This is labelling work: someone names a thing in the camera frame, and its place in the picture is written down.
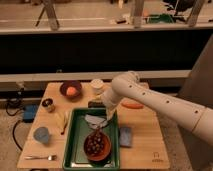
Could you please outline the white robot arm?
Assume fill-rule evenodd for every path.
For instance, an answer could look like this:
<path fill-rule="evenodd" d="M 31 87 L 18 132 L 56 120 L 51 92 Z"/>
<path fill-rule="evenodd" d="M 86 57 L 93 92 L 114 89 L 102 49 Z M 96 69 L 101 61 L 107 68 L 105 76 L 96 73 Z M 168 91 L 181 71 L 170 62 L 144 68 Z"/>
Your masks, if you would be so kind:
<path fill-rule="evenodd" d="M 213 109 L 145 88 L 139 84 L 139 76 L 134 71 L 114 77 L 110 87 L 101 94 L 109 112 L 108 119 L 123 98 L 133 99 L 166 115 L 213 146 Z"/>

